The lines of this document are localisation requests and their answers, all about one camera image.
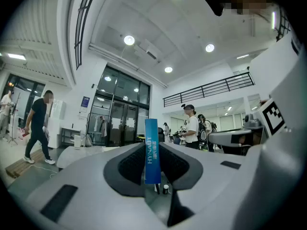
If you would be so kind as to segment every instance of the chair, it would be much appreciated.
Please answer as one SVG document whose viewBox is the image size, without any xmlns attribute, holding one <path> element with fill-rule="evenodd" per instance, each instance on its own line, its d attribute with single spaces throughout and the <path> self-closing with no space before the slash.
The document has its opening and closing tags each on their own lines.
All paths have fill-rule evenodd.
<svg viewBox="0 0 307 230">
<path fill-rule="evenodd" d="M 165 141 L 164 131 L 162 128 L 158 128 L 158 139 L 159 139 L 159 142 Z"/>
</svg>

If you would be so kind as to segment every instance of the wooden board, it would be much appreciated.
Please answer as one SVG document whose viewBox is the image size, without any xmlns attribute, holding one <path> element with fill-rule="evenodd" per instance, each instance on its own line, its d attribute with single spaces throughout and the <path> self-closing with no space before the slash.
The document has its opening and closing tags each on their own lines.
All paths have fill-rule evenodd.
<svg viewBox="0 0 307 230">
<path fill-rule="evenodd" d="M 45 156 L 43 154 L 43 151 L 40 149 L 31 153 L 31 159 L 33 159 L 35 162 L 44 161 Z M 25 162 L 23 159 L 20 159 L 17 162 L 11 164 L 10 166 L 6 167 L 5 171 L 10 177 L 17 178 L 21 176 L 24 172 L 26 172 L 31 165 L 32 164 Z"/>
</svg>

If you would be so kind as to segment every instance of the white sneaker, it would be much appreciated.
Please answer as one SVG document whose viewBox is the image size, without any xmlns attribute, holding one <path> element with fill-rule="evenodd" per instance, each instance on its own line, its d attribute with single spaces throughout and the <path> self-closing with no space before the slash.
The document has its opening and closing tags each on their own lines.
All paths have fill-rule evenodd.
<svg viewBox="0 0 307 230">
<path fill-rule="evenodd" d="M 26 161 L 28 163 L 35 163 L 35 161 L 33 159 L 27 158 L 26 156 L 24 156 L 24 161 Z"/>
<path fill-rule="evenodd" d="M 52 159 L 45 159 L 45 162 L 48 164 L 55 164 L 56 162 Z"/>
</svg>

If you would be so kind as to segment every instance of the ceiling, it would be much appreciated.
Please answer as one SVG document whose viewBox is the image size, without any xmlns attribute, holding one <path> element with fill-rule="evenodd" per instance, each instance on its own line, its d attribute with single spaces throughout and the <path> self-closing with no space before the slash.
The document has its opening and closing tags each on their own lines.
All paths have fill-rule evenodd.
<svg viewBox="0 0 307 230">
<path fill-rule="evenodd" d="M 276 36 L 260 17 L 231 10 L 218 17 L 204 0 L 112 0 L 108 6 L 94 44 L 164 83 L 211 63 L 265 49 Z M 135 38 L 133 46 L 125 45 L 126 35 Z M 211 53 L 205 51 L 208 44 L 215 46 Z M 166 74 L 168 66 L 173 72 Z"/>
<path fill-rule="evenodd" d="M 5 68 L 65 84 L 62 63 L 53 50 L 55 28 L 50 23 L 56 16 L 56 1 L 24 0 L 15 11 L 0 39 Z M 26 60 L 9 58 L 7 53 L 24 55 Z"/>
<path fill-rule="evenodd" d="M 250 105 L 250 108 L 254 108 L 255 106 L 258 106 L 260 103 L 260 96 L 253 95 L 248 97 L 248 102 Z M 196 107 L 196 115 L 203 114 L 206 118 L 209 117 L 220 117 L 224 116 L 226 113 L 228 115 L 232 114 L 239 114 L 239 113 L 245 113 L 245 107 L 244 107 L 244 101 L 243 98 L 235 99 L 228 102 L 223 103 L 217 103 L 213 105 L 207 105 L 207 106 L 201 106 Z M 184 111 L 177 111 L 171 113 L 172 115 L 182 115 L 184 116 Z"/>
</svg>

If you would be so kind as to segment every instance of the glass door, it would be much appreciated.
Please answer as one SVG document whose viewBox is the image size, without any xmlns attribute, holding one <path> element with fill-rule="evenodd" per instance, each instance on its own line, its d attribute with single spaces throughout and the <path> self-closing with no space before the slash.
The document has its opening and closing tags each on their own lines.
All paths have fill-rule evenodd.
<svg viewBox="0 0 307 230">
<path fill-rule="evenodd" d="M 121 147 L 135 142 L 137 110 L 134 105 L 113 101 L 109 123 L 109 146 Z"/>
</svg>

